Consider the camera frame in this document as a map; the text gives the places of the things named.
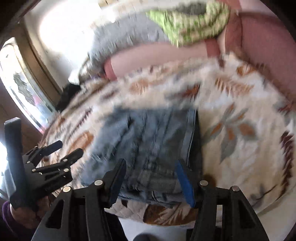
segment silver screw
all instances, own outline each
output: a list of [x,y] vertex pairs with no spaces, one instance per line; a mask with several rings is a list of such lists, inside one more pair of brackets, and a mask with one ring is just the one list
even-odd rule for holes
[[207,186],[209,183],[208,183],[208,181],[206,181],[206,180],[201,180],[200,181],[200,185],[202,185],[202,186]]
[[232,186],[231,188],[234,192],[238,192],[240,190],[238,186]]
[[71,190],[71,187],[69,187],[69,186],[66,186],[66,187],[63,188],[64,192],[69,192],[70,190]]
[[102,180],[96,180],[96,181],[94,182],[94,184],[95,184],[96,186],[100,186],[100,185],[103,184],[103,181],[102,181]]

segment bed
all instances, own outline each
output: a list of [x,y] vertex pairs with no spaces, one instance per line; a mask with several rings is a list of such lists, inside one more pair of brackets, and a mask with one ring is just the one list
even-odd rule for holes
[[[281,31],[276,33],[281,33],[281,39],[275,41],[281,41],[283,49],[278,51],[278,57],[279,61],[286,58],[284,65],[279,65],[279,61],[271,62],[275,53],[260,55],[260,49],[254,51],[254,44],[243,33],[250,32],[248,28],[252,25],[256,24],[257,28],[262,22],[266,24],[267,19],[271,21],[270,33],[275,29]],[[162,44],[156,43],[152,47],[136,46],[110,56],[104,62],[107,78],[92,76],[87,79],[89,66],[84,65],[86,68],[79,73],[80,77],[86,76],[82,78],[82,90],[55,116],[39,144],[44,146],[61,140],[64,146],[43,160],[43,165],[56,163],[76,148],[84,149],[84,156],[71,168],[73,181],[70,185],[80,188],[81,173],[94,140],[104,119],[115,107],[191,106],[199,111],[206,180],[222,188],[240,186],[257,213],[287,198],[287,193],[295,186],[295,111],[291,82],[295,79],[295,42],[283,25],[269,15],[236,14],[229,23],[232,24],[225,28],[218,41],[210,44],[205,41],[191,47],[198,49],[198,56],[178,59],[179,50],[174,54],[175,50],[166,45],[167,52],[172,53],[172,62],[166,63],[169,60],[164,59],[160,63],[152,58],[141,63],[143,67],[136,65],[140,61],[137,53]],[[239,33],[241,38],[229,40],[229,36],[234,39]],[[250,38],[262,39],[260,34],[264,33]],[[122,69],[126,67],[120,61],[131,53],[135,56],[135,67],[125,72]],[[186,203],[167,208],[119,199],[106,211],[148,224],[186,228],[194,225],[197,215]],[[217,222],[220,220],[221,210],[218,209]]]

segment glass panel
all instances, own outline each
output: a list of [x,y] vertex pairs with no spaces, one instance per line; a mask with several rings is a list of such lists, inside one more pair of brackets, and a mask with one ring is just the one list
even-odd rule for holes
[[29,73],[14,38],[0,51],[0,77],[17,106],[43,133],[54,107]]

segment green fabric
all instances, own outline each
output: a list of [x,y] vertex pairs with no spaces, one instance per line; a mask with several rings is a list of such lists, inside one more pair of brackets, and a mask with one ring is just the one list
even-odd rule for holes
[[187,15],[170,10],[150,10],[147,16],[159,26],[176,46],[188,45],[218,35],[228,22],[230,9],[225,3],[209,2],[206,13]]

